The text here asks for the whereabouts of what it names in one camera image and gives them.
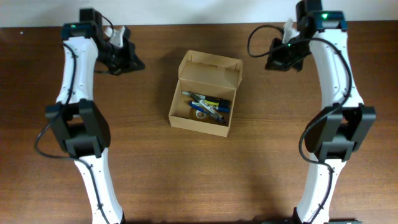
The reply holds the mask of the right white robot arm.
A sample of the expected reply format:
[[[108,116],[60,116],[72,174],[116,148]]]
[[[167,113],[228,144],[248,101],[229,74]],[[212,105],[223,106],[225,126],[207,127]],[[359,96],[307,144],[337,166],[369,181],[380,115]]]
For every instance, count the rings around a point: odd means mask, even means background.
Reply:
[[[322,94],[320,112],[302,133],[298,148],[309,165],[305,190],[292,223],[329,223],[336,182],[376,120],[354,83],[348,56],[348,26],[341,11],[325,11],[319,0],[296,5],[297,26],[284,25],[284,36],[272,41],[267,70],[300,71],[306,56],[317,66]]]

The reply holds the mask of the brown cardboard box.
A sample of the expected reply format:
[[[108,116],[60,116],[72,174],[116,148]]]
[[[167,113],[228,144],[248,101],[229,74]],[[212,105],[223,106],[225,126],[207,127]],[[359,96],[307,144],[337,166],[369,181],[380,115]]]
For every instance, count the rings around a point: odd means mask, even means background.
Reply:
[[[170,125],[226,137],[242,74],[240,59],[188,50],[178,67],[178,82],[169,112]],[[199,118],[198,111],[189,105],[194,100],[189,93],[228,101],[225,107],[229,111],[221,112],[224,123],[209,115]]]

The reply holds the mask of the yellow highlighter marker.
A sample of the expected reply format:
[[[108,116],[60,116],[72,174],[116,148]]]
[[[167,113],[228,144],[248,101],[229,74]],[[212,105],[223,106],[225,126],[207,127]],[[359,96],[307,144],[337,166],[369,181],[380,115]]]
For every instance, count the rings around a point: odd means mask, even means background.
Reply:
[[[229,100],[222,100],[222,99],[216,101],[205,100],[205,103],[224,108],[229,108],[231,106],[231,102]]]

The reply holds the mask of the yellow clear tape roll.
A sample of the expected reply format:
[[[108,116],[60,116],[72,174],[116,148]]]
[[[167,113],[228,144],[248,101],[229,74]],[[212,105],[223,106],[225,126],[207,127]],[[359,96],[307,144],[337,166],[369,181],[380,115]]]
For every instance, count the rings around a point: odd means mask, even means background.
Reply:
[[[189,111],[189,118],[195,121],[201,121],[201,122],[207,122],[207,123],[212,123],[215,120],[208,114],[199,111],[195,108],[190,108]]]

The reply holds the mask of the black clear ballpoint pen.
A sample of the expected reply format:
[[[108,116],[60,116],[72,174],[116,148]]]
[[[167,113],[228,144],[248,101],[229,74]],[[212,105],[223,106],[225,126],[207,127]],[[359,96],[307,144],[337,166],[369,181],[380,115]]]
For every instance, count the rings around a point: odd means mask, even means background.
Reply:
[[[215,98],[212,96],[206,96],[206,100],[211,100],[211,101],[216,101],[216,100],[220,100],[221,98]]]

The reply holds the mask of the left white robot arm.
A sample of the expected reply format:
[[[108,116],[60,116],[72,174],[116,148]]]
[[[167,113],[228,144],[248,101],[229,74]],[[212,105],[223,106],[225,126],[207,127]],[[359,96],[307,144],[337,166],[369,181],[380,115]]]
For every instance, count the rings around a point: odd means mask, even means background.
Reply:
[[[93,8],[81,8],[79,21],[62,27],[65,54],[63,79],[56,102],[45,109],[64,160],[73,161],[85,185],[93,223],[125,223],[126,219],[113,187],[108,154],[109,125],[93,97],[95,65],[100,62],[110,75],[145,69],[130,41],[131,31],[123,26],[103,27],[106,17]]]

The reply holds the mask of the blue whiteboard marker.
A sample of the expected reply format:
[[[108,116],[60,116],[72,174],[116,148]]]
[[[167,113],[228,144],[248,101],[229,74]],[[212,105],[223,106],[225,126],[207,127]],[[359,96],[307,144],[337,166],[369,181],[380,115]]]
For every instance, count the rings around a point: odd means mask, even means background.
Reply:
[[[191,104],[195,105],[195,106],[199,106],[201,108],[205,108],[203,105],[201,105],[200,103],[196,102],[196,101],[190,101]],[[209,105],[209,107],[213,108],[216,111],[219,112],[224,112],[224,113],[229,113],[230,109],[229,108],[224,108],[224,107],[220,107],[220,106],[214,106],[214,105]]]

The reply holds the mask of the blue ballpoint pen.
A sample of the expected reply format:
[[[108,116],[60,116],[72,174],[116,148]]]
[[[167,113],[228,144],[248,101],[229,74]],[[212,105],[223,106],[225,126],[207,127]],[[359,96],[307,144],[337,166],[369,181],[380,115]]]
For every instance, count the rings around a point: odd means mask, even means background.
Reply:
[[[206,115],[208,115],[209,117],[213,118],[214,120],[220,122],[220,123],[224,123],[224,119],[222,118],[221,115],[215,115],[214,113],[210,112],[208,109],[206,109],[203,105],[194,102],[194,101],[190,101],[188,103],[193,109],[202,112]]]

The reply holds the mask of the black whiteboard marker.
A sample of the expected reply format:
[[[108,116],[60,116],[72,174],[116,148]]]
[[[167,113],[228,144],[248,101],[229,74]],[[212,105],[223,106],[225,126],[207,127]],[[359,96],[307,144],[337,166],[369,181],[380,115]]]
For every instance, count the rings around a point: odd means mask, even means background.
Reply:
[[[224,121],[223,116],[213,108],[209,107],[209,104],[205,103],[203,99],[197,97],[196,95],[192,95],[192,98],[201,105],[203,105],[212,115],[215,115],[219,120]]]

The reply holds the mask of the black permanent marker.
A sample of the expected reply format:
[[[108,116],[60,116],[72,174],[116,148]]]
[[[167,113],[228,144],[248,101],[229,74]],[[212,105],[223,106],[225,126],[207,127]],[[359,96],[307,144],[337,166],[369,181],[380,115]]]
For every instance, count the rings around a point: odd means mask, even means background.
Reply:
[[[199,97],[199,98],[201,98],[201,99],[203,99],[203,100],[206,99],[206,96],[205,96],[205,95],[201,95],[201,94],[198,94],[198,93],[191,93],[191,92],[189,92],[189,91],[181,91],[181,94],[186,95],[186,96],[196,95],[197,97]]]

